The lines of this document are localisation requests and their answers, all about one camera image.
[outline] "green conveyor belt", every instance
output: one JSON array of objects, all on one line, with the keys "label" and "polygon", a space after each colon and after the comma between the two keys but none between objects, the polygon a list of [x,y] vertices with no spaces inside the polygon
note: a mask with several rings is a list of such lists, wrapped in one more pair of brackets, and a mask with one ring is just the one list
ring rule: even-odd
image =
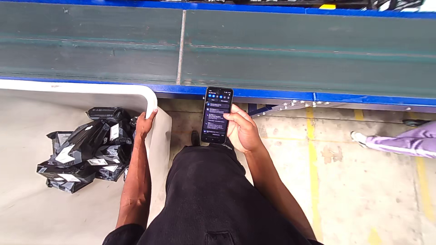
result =
[{"label": "green conveyor belt", "polygon": [[436,98],[436,20],[0,2],[0,76]]}]

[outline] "white plastic bin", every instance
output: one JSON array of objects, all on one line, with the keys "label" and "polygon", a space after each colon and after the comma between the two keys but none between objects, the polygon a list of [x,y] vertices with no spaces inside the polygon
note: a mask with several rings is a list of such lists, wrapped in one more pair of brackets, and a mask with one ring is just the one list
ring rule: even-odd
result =
[{"label": "white plastic bin", "polygon": [[[141,85],[0,80],[0,244],[101,244],[115,228],[124,185],[95,179],[74,194],[45,185],[36,165],[52,154],[53,131],[73,131],[90,121],[94,106],[119,106],[132,116],[157,108]],[[171,117],[163,110],[146,138],[152,179],[151,207],[168,173]]]}]

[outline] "phone screen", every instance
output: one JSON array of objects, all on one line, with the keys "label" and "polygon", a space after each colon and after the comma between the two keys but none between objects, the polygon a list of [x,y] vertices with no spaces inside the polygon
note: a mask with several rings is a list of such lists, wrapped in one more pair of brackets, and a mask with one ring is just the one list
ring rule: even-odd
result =
[{"label": "phone screen", "polygon": [[230,113],[233,89],[208,87],[204,100],[203,126],[201,140],[207,143],[224,144],[228,120],[223,113]]}]

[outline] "white sneaker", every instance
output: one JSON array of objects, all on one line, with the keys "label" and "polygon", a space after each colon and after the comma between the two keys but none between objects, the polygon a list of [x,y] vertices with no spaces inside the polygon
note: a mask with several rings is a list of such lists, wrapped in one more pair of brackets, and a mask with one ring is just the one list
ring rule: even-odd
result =
[{"label": "white sneaker", "polygon": [[357,143],[359,143],[359,145],[361,147],[368,148],[368,146],[366,146],[366,144],[365,144],[367,136],[365,136],[365,135],[363,135],[363,134],[361,134],[359,132],[356,132],[356,131],[352,131],[350,133],[350,136],[353,139],[353,141],[356,141]]}]

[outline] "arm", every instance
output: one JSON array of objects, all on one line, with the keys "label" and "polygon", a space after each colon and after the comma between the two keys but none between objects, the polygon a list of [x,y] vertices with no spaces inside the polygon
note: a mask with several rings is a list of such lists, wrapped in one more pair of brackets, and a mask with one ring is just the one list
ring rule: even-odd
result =
[{"label": "arm", "polygon": [[123,193],[119,205],[118,221],[116,227],[127,224],[139,224],[147,228],[150,211],[151,177],[148,167],[145,137],[151,130],[157,109],[145,119],[143,112],[136,121],[135,143],[130,160],[129,174],[124,183]]},{"label": "arm", "polygon": [[254,186],[303,236],[316,240],[300,205],[280,180],[253,119],[235,105],[232,105],[232,112],[224,114],[224,117],[230,121],[227,136],[235,148],[245,154]]}]

